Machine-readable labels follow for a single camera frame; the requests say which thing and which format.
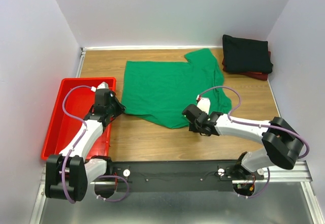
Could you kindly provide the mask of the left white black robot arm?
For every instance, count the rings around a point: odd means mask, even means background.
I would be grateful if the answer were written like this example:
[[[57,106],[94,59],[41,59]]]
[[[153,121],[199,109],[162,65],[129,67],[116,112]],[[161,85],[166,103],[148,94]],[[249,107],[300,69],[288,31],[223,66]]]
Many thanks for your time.
[[[46,160],[47,198],[68,200],[74,204],[83,200],[90,181],[97,178],[106,181],[112,177],[113,169],[108,165],[108,157],[96,155],[88,162],[86,157],[108,125],[124,113],[125,106],[106,82],[88,89],[94,92],[94,103],[83,118],[69,113],[66,105],[62,104],[64,114],[81,122],[81,126],[59,154],[52,154]]]

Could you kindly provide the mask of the green t-shirt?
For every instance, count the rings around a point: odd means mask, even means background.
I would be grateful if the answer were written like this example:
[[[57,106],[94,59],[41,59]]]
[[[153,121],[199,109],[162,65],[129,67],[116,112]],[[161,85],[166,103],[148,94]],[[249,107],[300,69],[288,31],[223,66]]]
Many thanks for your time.
[[[216,57],[209,49],[184,57],[185,62],[127,61],[121,98],[125,113],[170,129],[186,127],[182,111],[201,92],[211,111],[228,113],[232,102],[220,88],[224,76]]]

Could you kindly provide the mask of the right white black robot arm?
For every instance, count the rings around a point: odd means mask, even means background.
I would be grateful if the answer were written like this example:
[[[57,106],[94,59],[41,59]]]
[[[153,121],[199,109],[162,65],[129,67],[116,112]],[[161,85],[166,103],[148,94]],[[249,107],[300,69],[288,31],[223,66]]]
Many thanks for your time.
[[[208,137],[234,136],[263,145],[259,150],[242,153],[226,171],[235,179],[248,179],[259,169],[271,166],[292,170],[303,149],[299,135],[280,117],[271,121],[253,121],[221,112],[207,114],[194,104],[187,106],[182,115],[189,121],[191,132]]]

